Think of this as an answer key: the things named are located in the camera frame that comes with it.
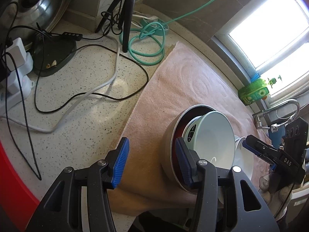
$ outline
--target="blue gripper pad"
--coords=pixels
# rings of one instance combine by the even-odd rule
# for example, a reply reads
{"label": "blue gripper pad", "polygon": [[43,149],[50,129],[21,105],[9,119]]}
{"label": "blue gripper pad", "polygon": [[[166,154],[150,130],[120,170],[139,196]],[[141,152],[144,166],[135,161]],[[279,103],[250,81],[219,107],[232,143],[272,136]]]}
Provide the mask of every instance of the blue gripper pad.
{"label": "blue gripper pad", "polygon": [[109,163],[109,170],[106,172],[106,179],[103,185],[114,189],[120,183],[123,170],[129,155],[129,139],[122,137],[115,150],[109,151],[105,160]]}
{"label": "blue gripper pad", "polygon": [[175,141],[175,151],[176,151],[176,156],[177,156],[178,163],[180,166],[181,174],[183,177],[183,181],[189,188],[192,188],[194,184],[193,179],[192,179],[192,169],[189,164],[188,158],[186,157],[183,151],[183,147],[179,139],[176,139]]}
{"label": "blue gripper pad", "polygon": [[255,155],[261,155],[257,150],[247,145],[246,140],[243,141],[243,147],[249,150],[250,152],[254,153]]}

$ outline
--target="window frame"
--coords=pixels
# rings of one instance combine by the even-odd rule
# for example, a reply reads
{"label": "window frame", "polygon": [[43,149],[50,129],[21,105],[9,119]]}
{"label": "window frame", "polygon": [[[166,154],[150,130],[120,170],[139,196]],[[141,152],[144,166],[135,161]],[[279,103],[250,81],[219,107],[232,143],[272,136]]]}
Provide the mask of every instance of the window frame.
{"label": "window frame", "polygon": [[[252,78],[256,72],[260,75],[274,67],[284,60],[309,39],[309,27],[305,29],[295,40],[285,46],[277,54],[265,61],[257,68],[250,62],[246,54],[241,50],[238,44],[229,36],[230,32],[236,28],[243,20],[252,14],[252,11],[259,8],[266,0],[251,0],[245,5],[231,20],[229,20],[217,33],[216,37],[225,45],[225,47],[235,56],[248,75]],[[297,79],[290,85],[284,87],[279,92],[267,98],[268,107],[279,103],[282,100],[295,97],[297,94],[309,89],[309,72]]]}

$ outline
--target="tripod leg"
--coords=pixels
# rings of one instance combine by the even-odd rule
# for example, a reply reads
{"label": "tripod leg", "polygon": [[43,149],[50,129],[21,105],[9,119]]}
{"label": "tripod leg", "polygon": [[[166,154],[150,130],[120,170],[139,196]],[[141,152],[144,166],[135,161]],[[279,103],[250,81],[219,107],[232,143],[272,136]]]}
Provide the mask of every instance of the tripod leg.
{"label": "tripod leg", "polygon": [[[109,8],[107,9],[107,12],[112,13],[112,11],[116,8],[118,3],[120,3],[121,0],[113,0],[111,5],[109,5]],[[100,29],[103,27],[103,24],[106,22],[106,18],[102,18],[97,29],[95,30],[95,33],[98,33]]]}
{"label": "tripod leg", "polygon": [[123,2],[123,6],[120,13],[120,18],[118,22],[118,29],[122,28],[123,22],[125,20],[125,13],[126,13],[126,0]]}
{"label": "tripod leg", "polygon": [[130,28],[131,28],[134,3],[135,3],[135,0],[125,0],[125,4],[124,4],[124,6],[126,7],[124,24],[123,24],[123,39],[122,39],[122,51],[124,53],[128,52],[128,44],[129,44]]}

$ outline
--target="red object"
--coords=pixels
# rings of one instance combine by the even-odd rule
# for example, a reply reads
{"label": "red object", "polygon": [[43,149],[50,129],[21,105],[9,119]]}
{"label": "red object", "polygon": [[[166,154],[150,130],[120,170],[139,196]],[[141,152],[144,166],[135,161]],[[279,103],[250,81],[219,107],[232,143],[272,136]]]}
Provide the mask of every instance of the red object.
{"label": "red object", "polygon": [[20,230],[24,231],[39,200],[15,172],[0,143],[0,205]]}

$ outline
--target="white bowl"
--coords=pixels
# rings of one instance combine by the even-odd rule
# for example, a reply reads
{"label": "white bowl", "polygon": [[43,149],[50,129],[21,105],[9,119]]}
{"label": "white bowl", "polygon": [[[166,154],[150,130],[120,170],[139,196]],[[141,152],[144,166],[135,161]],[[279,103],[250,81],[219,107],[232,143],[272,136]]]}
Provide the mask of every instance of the white bowl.
{"label": "white bowl", "polygon": [[209,112],[191,123],[183,137],[187,147],[216,167],[230,169],[235,155],[235,138],[228,119]]}
{"label": "white bowl", "polygon": [[246,137],[236,140],[236,151],[233,166],[239,166],[251,180],[253,173],[253,153],[243,147]]}
{"label": "white bowl", "polygon": [[240,139],[240,137],[238,137],[238,136],[234,136],[235,137],[235,143]]}

